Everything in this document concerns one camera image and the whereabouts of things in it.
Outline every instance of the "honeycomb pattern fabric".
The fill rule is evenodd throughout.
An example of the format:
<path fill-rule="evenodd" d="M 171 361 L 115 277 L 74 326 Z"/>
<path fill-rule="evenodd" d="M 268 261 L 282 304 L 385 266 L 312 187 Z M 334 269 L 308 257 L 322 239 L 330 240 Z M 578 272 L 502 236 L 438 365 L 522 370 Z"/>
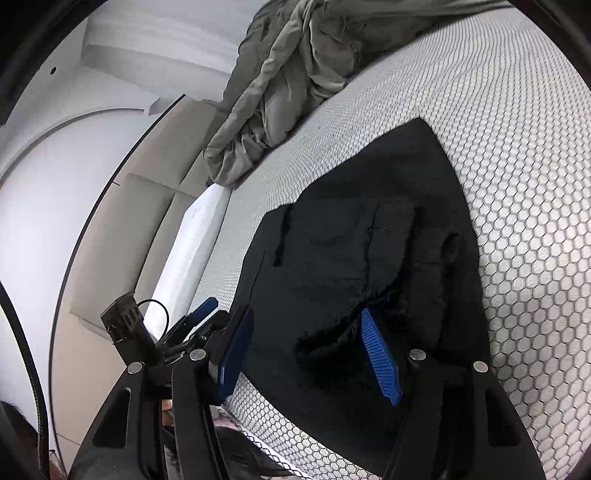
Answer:
<path fill-rule="evenodd" d="M 591 443 L 591 92 L 516 9 L 422 36 L 316 110 L 232 193 L 192 306 L 209 295 L 231 305 L 265 212 L 418 116 L 470 207 L 493 370 L 547 478 L 564 478 Z M 310 477 L 370 476 L 301 432 L 244 377 L 227 407 Z"/>

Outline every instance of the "black cloth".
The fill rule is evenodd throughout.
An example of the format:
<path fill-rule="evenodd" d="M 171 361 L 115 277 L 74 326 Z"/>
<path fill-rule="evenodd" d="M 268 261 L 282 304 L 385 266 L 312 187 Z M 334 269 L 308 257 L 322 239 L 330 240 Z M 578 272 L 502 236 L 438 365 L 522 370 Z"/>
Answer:
<path fill-rule="evenodd" d="M 436 136 L 421 119 L 400 126 L 263 217 L 232 305 L 254 311 L 243 371 L 295 425 L 379 475 L 405 410 L 381 394 L 359 314 L 394 344 L 489 362 L 478 259 Z M 406 352 L 393 354 L 403 366 Z"/>

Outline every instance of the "black wire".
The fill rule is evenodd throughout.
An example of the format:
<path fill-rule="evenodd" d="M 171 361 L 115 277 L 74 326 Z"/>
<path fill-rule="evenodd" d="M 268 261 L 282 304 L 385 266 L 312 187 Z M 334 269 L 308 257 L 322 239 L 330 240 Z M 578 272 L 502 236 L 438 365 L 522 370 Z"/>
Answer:
<path fill-rule="evenodd" d="M 0 307 L 2 307 L 14 334 L 14 338 L 17 340 L 18 349 L 21 351 L 22 360 L 25 362 L 25 368 L 27 369 L 29 382 L 33 390 L 33 397 L 35 398 L 35 406 L 37 408 L 37 461 L 39 470 L 49 479 L 49 426 L 43 388 L 41 387 L 39 374 L 35 368 L 35 362 L 33 361 L 33 355 L 27 343 L 25 332 L 22 330 L 17 312 L 10 301 L 8 293 L 4 290 L 2 282 L 0 282 Z"/>
<path fill-rule="evenodd" d="M 168 310 L 166 309 L 166 307 L 164 306 L 164 304 L 161 301 L 155 300 L 155 299 L 142 300 L 141 302 L 138 303 L 138 307 L 143 305 L 144 303 L 148 303 L 149 301 L 153 301 L 154 303 L 157 303 L 158 305 L 160 305 L 164 309 L 164 312 L 166 313 L 166 327 L 164 327 L 164 331 L 162 332 L 162 335 L 164 335 L 166 333 L 166 331 L 168 330 L 168 324 L 170 323 L 170 316 L 168 315 Z"/>

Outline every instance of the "gray blanket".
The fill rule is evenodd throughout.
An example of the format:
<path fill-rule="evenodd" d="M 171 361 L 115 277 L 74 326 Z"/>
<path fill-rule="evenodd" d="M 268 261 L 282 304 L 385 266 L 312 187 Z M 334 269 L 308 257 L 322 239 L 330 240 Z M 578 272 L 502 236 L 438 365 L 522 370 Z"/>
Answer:
<path fill-rule="evenodd" d="M 271 0 L 238 48 L 208 130 L 210 177 L 230 185 L 376 57 L 500 0 Z"/>

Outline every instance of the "silver bolt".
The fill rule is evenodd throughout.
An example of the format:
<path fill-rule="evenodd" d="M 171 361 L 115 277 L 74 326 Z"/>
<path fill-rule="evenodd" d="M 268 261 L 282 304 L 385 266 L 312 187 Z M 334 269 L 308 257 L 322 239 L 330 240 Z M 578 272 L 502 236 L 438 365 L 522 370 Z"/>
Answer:
<path fill-rule="evenodd" d="M 488 372 L 488 365 L 478 360 L 477 362 L 474 362 L 474 370 L 478 373 L 485 374 Z"/>
<path fill-rule="evenodd" d="M 412 350 L 410 350 L 409 355 L 410 358 L 416 360 L 417 362 L 420 362 L 421 360 L 425 360 L 427 358 L 427 354 L 423 352 L 420 348 L 413 348 Z"/>
<path fill-rule="evenodd" d="M 131 364 L 129 364 L 129 367 L 127 367 L 127 371 L 130 374 L 136 374 L 142 371 L 143 369 L 143 364 L 141 362 L 133 362 Z"/>
<path fill-rule="evenodd" d="M 200 348 L 197 348 L 197 349 L 193 350 L 189 354 L 189 358 L 191 360 L 193 360 L 194 362 L 197 362 L 199 360 L 203 360 L 206 356 L 207 356 L 207 354 L 205 353 L 205 350 L 202 350 Z"/>

